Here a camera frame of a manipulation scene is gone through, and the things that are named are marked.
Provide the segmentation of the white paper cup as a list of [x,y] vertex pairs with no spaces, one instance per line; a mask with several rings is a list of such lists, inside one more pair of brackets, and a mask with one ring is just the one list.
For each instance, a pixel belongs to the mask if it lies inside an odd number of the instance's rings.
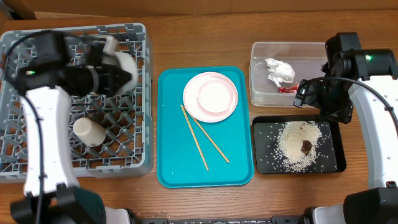
[[89,118],[77,119],[72,127],[74,134],[88,147],[96,147],[106,139],[106,130]]

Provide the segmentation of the red snack wrapper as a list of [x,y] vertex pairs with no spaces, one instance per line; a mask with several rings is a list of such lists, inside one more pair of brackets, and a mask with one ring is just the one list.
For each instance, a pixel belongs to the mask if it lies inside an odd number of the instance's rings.
[[291,87],[278,87],[279,93],[296,93],[298,90],[299,84],[295,84]]

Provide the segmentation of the white napkin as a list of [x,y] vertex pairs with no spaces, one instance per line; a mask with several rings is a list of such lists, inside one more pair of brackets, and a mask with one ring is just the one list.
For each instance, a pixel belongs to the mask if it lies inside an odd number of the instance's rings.
[[265,62],[269,72],[267,78],[273,81],[278,88],[282,86],[282,83],[293,82],[295,71],[290,64],[273,58],[267,58]]

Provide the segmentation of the grey shallow bowl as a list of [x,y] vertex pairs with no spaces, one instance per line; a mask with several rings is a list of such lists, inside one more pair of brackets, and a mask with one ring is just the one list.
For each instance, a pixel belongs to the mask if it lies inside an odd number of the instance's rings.
[[135,89],[139,80],[136,61],[128,53],[118,51],[118,39],[112,35],[105,37],[102,63],[115,65],[116,68],[120,68],[122,72],[127,73],[120,74],[119,78],[116,78],[119,86],[114,88],[115,95],[121,95]]

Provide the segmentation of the small pink bowl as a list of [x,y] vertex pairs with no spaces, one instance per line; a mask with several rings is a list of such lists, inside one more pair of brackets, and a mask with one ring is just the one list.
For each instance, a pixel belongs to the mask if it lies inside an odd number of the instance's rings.
[[211,78],[199,88],[197,101],[210,113],[224,113],[235,107],[236,90],[234,85],[223,79]]

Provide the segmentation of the large white round plate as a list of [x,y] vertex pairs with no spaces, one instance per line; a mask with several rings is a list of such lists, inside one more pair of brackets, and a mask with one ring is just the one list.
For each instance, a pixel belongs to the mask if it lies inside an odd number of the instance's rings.
[[[236,90],[236,104],[235,107],[224,113],[210,113],[205,111],[197,101],[199,88],[211,78],[219,78],[231,82]],[[236,109],[239,96],[235,84],[225,75],[218,72],[203,72],[191,78],[185,85],[183,91],[183,105],[186,111],[195,119],[205,123],[217,123],[228,118]]]

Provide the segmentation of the white rice pile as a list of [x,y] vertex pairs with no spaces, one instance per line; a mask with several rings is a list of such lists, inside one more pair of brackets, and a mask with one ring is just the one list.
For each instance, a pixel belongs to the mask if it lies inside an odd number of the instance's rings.
[[[253,130],[257,169],[263,174],[303,174],[335,168],[326,121],[256,123]],[[303,140],[312,143],[308,156],[301,152]]]

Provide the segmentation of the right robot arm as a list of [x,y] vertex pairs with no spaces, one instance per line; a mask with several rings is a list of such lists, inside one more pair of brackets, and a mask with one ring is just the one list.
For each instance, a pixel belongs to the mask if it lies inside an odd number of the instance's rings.
[[348,124],[356,110],[368,158],[368,190],[339,205],[306,209],[305,223],[397,223],[397,60],[389,49],[363,49],[358,34],[325,43],[324,77],[302,80],[294,106]]

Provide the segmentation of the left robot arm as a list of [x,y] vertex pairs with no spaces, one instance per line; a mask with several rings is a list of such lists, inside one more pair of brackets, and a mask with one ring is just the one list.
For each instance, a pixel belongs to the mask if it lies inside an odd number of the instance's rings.
[[138,82],[134,59],[118,50],[112,35],[81,38],[89,45],[84,64],[71,65],[70,34],[42,30],[26,35],[37,55],[16,77],[5,74],[21,97],[27,126],[28,173],[24,198],[10,205],[18,223],[134,223],[126,208],[109,208],[102,198],[80,187],[69,143],[72,96],[115,96]]

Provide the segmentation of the brown food scrap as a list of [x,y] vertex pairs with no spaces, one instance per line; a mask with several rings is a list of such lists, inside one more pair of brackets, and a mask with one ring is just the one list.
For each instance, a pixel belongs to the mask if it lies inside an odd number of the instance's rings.
[[311,149],[312,149],[312,143],[310,141],[308,141],[308,140],[303,140],[302,141],[301,152],[305,156],[308,156],[310,154]]

